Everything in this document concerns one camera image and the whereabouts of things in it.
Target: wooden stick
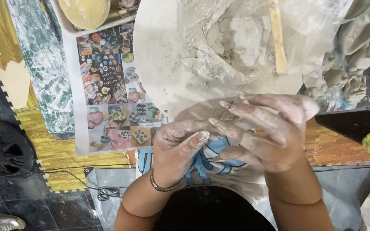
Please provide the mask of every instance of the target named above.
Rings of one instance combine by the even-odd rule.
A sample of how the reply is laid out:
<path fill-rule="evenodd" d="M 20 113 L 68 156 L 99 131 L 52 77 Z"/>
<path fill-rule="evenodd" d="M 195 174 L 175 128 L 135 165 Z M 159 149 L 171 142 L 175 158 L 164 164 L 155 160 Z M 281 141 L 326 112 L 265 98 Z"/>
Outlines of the wooden stick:
<path fill-rule="evenodd" d="M 288 73 L 288 63 L 286 62 L 283 37 L 281 12 L 278 0 L 268 0 L 270 26 L 272 30 L 273 43 L 275 45 L 276 73 L 284 75 Z"/>

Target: clay-covered hand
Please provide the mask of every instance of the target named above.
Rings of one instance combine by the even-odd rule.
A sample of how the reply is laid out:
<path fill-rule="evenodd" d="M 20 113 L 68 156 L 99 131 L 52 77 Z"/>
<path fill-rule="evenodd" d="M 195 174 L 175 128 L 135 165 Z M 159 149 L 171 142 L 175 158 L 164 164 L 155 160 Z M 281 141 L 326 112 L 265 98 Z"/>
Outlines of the clay-covered hand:
<path fill-rule="evenodd" d="M 222 159 L 241 160 L 268 172 L 290 169 L 304 156 L 306 121 L 319 112 L 318 105 L 303 95 L 242 95 L 249 104 L 220 102 L 241 118 L 260 126 L 265 135 L 246 131 L 233 123 L 210 118 L 219 132 L 239 141 L 240 146 L 229 146 L 220 153 Z M 272 113 L 269 107 L 280 113 Z"/>
<path fill-rule="evenodd" d="M 207 143 L 210 132 L 216 132 L 208 121 L 175 121 L 155 135 L 154 180 L 160 187 L 177 183 L 189 168 L 193 155 Z"/>

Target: shoe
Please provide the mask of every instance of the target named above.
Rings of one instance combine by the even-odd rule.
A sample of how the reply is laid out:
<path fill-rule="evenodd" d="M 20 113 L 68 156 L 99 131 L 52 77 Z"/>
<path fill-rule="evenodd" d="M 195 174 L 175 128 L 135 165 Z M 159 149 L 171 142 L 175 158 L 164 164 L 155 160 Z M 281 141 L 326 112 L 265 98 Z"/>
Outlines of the shoe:
<path fill-rule="evenodd" d="M 0 231 L 11 231 L 14 229 L 24 229 L 26 224 L 23 219 L 0 213 Z"/>

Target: black wheel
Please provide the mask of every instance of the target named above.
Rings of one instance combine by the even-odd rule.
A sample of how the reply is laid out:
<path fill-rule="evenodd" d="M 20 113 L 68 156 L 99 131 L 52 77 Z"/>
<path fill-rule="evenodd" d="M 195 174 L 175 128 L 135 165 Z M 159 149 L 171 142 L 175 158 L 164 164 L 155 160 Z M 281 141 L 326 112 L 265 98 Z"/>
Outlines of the black wheel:
<path fill-rule="evenodd" d="M 27 135 L 15 125 L 0 120 L 0 174 L 31 171 L 36 153 Z"/>

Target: photo collage poster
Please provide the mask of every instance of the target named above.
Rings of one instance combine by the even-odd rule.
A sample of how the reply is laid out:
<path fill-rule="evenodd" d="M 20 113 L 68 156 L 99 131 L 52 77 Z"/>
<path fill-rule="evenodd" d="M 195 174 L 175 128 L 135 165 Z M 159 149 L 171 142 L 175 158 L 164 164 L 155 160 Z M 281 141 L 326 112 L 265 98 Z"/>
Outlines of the photo collage poster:
<path fill-rule="evenodd" d="M 90 153 L 149 148 L 167 123 L 136 72 L 133 32 L 130 22 L 77 38 Z"/>

